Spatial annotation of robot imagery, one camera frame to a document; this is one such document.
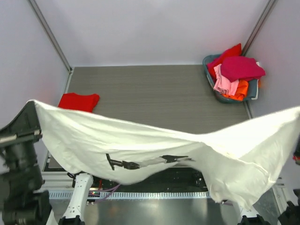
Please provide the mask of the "white printed t shirt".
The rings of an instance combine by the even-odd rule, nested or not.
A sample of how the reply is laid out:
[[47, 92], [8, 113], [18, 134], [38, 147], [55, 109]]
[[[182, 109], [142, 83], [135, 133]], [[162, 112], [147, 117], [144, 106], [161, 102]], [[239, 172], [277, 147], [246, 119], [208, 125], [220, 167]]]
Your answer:
[[299, 107], [207, 134], [190, 134], [34, 100], [43, 142], [70, 173], [122, 185], [181, 164], [200, 171], [212, 199], [250, 209], [277, 181], [300, 136]]

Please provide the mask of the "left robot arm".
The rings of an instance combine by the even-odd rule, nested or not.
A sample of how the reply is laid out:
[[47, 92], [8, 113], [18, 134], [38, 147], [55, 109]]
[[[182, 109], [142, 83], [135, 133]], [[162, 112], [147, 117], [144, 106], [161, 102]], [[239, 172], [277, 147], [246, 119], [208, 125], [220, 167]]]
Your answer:
[[75, 188], [62, 218], [57, 222], [44, 184], [34, 143], [42, 130], [34, 101], [0, 130], [0, 156], [8, 171], [0, 175], [0, 211], [6, 225], [83, 225], [89, 189], [99, 183], [93, 171], [75, 176]]

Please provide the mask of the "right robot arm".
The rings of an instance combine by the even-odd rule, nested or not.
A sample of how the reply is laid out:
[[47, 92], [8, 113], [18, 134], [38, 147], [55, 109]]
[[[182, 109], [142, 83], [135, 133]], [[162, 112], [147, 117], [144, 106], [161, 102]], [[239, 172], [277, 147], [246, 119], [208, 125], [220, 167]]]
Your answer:
[[[297, 204], [287, 200], [287, 194], [283, 187], [276, 185], [273, 187], [273, 192], [280, 210], [278, 217], [279, 225], [299, 225], [300, 224], [300, 189], [296, 188], [293, 193], [297, 197]], [[240, 206], [239, 209], [240, 222], [238, 225], [270, 225], [270, 223], [260, 216], [252, 207], [250, 210], [245, 210]]]

